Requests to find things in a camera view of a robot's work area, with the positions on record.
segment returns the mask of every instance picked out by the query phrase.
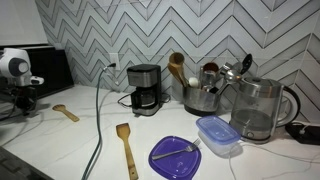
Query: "electrical outlet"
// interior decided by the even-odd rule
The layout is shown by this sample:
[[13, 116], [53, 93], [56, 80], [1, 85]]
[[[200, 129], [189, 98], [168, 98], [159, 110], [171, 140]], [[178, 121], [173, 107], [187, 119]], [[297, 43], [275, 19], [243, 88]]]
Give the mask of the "electrical outlet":
[[118, 53], [109, 53], [111, 63], [116, 63], [115, 70], [120, 71], [120, 62]]

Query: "metal ladle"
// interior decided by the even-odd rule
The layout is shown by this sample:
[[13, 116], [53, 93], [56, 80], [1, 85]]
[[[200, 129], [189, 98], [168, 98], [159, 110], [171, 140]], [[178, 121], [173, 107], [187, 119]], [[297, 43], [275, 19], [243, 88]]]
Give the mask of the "metal ladle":
[[228, 85], [239, 82], [241, 78], [242, 76], [237, 70], [235, 69], [228, 70], [227, 73], [224, 75], [224, 83], [221, 86], [221, 88], [217, 91], [216, 94], [221, 95], [223, 91], [228, 87]]

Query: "wooden spatula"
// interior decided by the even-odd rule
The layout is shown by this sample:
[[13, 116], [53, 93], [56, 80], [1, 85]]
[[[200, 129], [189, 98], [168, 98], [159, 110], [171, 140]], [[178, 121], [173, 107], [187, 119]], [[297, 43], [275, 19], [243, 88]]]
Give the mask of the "wooden spatula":
[[129, 124], [128, 123], [119, 124], [116, 126], [116, 128], [117, 128], [118, 136], [122, 139], [124, 143], [130, 180], [139, 179], [136, 165], [134, 164], [133, 156], [132, 156], [129, 141], [128, 141], [128, 138], [130, 135]]
[[75, 116], [74, 114], [72, 114], [71, 112], [69, 112], [69, 111], [66, 109], [66, 106], [63, 105], [63, 104], [57, 104], [57, 105], [53, 106], [52, 109], [55, 110], [55, 111], [60, 111], [60, 112], [62, 112], [62, 113], [65, 114], [69, 119], [71, 119], [73, 122], [79, 121], [79, 118], [78, 118], [77, 116]]

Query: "plastic food container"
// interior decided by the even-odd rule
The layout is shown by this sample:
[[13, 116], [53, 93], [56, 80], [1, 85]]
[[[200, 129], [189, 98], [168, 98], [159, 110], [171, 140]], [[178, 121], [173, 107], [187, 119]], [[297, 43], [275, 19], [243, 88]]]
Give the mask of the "plastic food container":
[[205, 116], [197, 120], [199, 137], [217, 156], [228, 158], [239, 152], [240, 135], [218, 116]]

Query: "electric kettle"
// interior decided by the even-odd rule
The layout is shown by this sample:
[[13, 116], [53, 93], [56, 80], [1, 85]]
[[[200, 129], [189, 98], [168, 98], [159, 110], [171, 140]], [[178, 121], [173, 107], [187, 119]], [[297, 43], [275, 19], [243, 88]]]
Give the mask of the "electric kettle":
[[[242, 140], [266, 143], [276, 127], [284, 126], [298, 116], [301, 107], [298, 95], [278, 81], [246, 77], [239, 84], [230, 125], [240, 133]], [[290, 102], [290, 110], [280, 119], [282, 97]]]

